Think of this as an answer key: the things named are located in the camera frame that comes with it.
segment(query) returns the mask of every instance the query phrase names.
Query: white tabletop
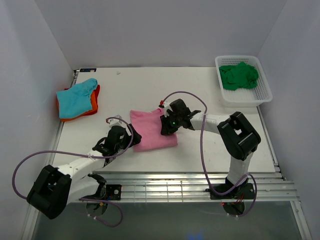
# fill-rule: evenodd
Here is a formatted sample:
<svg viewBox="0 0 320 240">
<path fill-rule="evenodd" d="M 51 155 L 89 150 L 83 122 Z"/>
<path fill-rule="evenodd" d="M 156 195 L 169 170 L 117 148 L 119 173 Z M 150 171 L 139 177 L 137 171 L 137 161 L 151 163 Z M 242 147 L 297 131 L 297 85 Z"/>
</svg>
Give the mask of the white tabletop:
<svg viewBox="0 0 320 240">
<path fill-rule="evenodd" d="M 87 154 L 97 141 L 107 136 L 105 119 L 121 115 L 130 121 L 130 110 L 151 112 L 160 100 L 175 91 L 189 91 L 204 100 L 208 113 L 231 115 L 242 112 L 261 136 L 249 171 L 273 173 L 275 168 L 256 107 L 227 108 L 221 105 L 221 91 L 215 67 L 141 67 L 97 68 L 96 72 L 80 72 L 77 83 L 95 78 L 100 85 L 98 113 L 65 122 L 57 150 Z M 176 94 L 169 98 L 184 100 L 191 111 L 203 110 L 202 104 L 192 96 Z M 111 164 L 106 172 L 193 172 L 202 173 L 200 159 L 200 131 L 183 129 L 177 132 L 178 146 L 148 152 L 129 149 Z M 205 164 L 208 172 L 227 173 L 230 155 L 218 134 L 205 132 L 203 137 Z M 77 157 L 56 154 L 53 165 L 59 166 Z"/>
</svg>

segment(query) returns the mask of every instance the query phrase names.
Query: pink cloth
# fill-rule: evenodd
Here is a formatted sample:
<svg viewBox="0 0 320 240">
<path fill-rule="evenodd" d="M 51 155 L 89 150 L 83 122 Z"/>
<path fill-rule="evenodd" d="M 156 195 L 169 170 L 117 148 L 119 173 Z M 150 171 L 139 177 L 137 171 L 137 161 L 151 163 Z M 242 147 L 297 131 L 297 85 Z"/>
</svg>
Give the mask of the pink cloth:
<svg viewBox="0 0 320 240">
<path fill-rule="evenodd" d="M 164 110 L 161 108 L 153 112 L 130 111 L 131 123 L 137 133 L 142 136 L 141 142 L 133 146 L 134 152 L 144 152 L 178 145 L 178 139 L 175 133 L 170 136 L 160 134 L 160 116 L 163 114 Z"/>
</svg>

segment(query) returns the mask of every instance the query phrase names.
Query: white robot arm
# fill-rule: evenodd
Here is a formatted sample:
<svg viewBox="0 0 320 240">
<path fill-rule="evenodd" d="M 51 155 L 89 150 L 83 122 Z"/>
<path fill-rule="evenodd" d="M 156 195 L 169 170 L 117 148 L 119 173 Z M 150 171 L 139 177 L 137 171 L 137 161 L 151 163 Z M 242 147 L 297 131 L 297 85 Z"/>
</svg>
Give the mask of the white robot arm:
<svg viewBox="0 0 320 240">
<path fill-rule="evenodd" d="M 183 100 L 162 101 L 160 107 L 164 108 L 164 115 L 161 116 L 162 135 L 173 134 L 179 127 L 202 129 L 204 113 L 199 110 L 191 112 Z M 236 185 L 243 175 L 248 174 L 253 152 L 261 142 L 259 134 L 241 112 L 232 115 L 206 114 L 204 131 L 221 135 L 231 160 L 226 184 L 231 187 Z M 246 184 L 247 179 L 241 180 L 237 186 Z"/>
<path fill-rule="evenodd" d="M 70 163 L 53 167 L 45 166 L 33 184 L 26 200 L 49 219 L 56 218 L 67 204 L 80 198 L 106 197 L 106 180 L 93 173 L 110 164 L 119 151 L 128 147 L 132 135 L 119 120 L 110 121 L 107 137 L 100 139 L 88 153 Z M 140 143 L 141 136 L 132 124 L 133 139 L 129 147 Z"/>
</svg>

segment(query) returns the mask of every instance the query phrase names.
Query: black bracket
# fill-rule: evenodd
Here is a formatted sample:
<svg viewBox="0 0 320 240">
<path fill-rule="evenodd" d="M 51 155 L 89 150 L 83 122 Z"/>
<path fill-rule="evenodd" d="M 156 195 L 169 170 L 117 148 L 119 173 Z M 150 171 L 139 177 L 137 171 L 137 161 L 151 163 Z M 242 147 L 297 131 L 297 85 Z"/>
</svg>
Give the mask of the black bracket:
<svg viewBox="0 0 320 240">
<path fill-rule="evenodd" d="M 220 122 L 217 128 L 227 151 L 238 160 L 246 160 L 250 153 L 257 150 L 261 142 L 260 135 L 239 111 L 230 115 L 226 121 Z"/>
<path fill-rule="evenodd" d="M 224 184 L 213 185 L 213 187 L 218 193 L 224 193 L 232 188 L 233 184 L 227 178 L 225 178 Z M 207 188 L 205 191 L 210 192 L 211 200 L 237 199 L 241 198 L 242 196 L 243 199 L 254 199 L 255 197 L 254 186 L 252 183 L 248 183 L 248 179 L 241 185 L 234 188 L 230 193 L 223 196 L 215 194 L 210 188 Z"/>
</svg>

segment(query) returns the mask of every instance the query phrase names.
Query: cable clip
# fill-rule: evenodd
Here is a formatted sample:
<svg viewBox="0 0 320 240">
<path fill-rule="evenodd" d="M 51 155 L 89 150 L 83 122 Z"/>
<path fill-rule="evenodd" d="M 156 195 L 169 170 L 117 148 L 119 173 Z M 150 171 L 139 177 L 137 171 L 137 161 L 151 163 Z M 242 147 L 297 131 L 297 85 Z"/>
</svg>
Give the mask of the cable clip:
<svg viewBox="0 0 320 240">
<path fill-rule="evenodd" d="M 91 155 L 91 153 L 88 153 L 88 159 L 91 159 L 92 161 L 94 161 L 94 159 L 92 158 L 93 155 Z"/>
</svg>

